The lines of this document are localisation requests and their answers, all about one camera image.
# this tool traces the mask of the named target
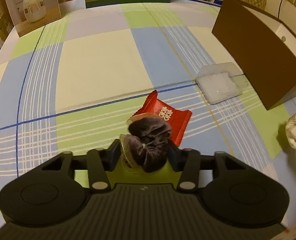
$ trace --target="humidifier box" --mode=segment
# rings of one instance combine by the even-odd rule
[[[46,15],[43,0],[23,0],[23,10],[28,22],[36,22]]]

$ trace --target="snack package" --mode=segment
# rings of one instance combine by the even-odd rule
[[[136,115],[143,113],[158,115],[170,124],[172,128],[170,140],[172,140],[176,146],[179,146],[192,112],[189,110],[177,110],[159,100],[157,96],[158,92],[156,90],[152,91],[144,102],[142,108],[140,108],[129,121],[134,122],[137,119]]]

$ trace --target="dark gray scrunchie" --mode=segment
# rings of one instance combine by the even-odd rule
[[[145,172],[161,169],[167,161],[171,126],[160,117],[144,117],[131,123],[128,130],[132,135],[125,140],[134,161]]]

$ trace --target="plastic container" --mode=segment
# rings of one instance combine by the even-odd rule
[[[196,83],[211,105],[242,94],[235,77],[243,73],[232,62],[203,66],[198,72]]]

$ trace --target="checkered tablecloth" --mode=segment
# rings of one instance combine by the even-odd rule
[[[61,151],[107,147],[157,89],[167,104],[193,112],[182,148],[229,152],[279,181],[290,194],[284,223],[295,223],[296,156],[283,129],[296,98],[266,111],[248,84],[211,106],[194,82],[203,66],[234,62],[211,33],[218,7],[173,0],[85,9],[77,0],[62,11],[61,20],[21,38],[13,30],[0,51],[0,190]],[[142,181],[120,164],[116,170],[112,183]],[[166,165],[143,182],[177,176]],[[200,186],[210,180],[202,172]]]

